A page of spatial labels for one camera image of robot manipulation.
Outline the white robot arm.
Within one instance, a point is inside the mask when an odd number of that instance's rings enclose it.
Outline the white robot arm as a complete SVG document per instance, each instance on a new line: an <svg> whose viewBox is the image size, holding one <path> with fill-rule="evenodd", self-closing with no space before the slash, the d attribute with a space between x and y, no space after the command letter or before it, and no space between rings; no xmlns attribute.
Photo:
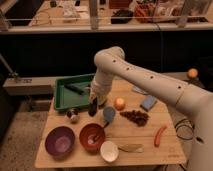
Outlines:
<svg viewBox="0 0 213 171"><path fill-rule="evenodd" d="M187 171L213 170L213 92L125 61L122 48L114 46L97 52L97 67L91 82L89 101L102 105L115 76L125 79L162 102L173 106L195 123Z"/></svg>

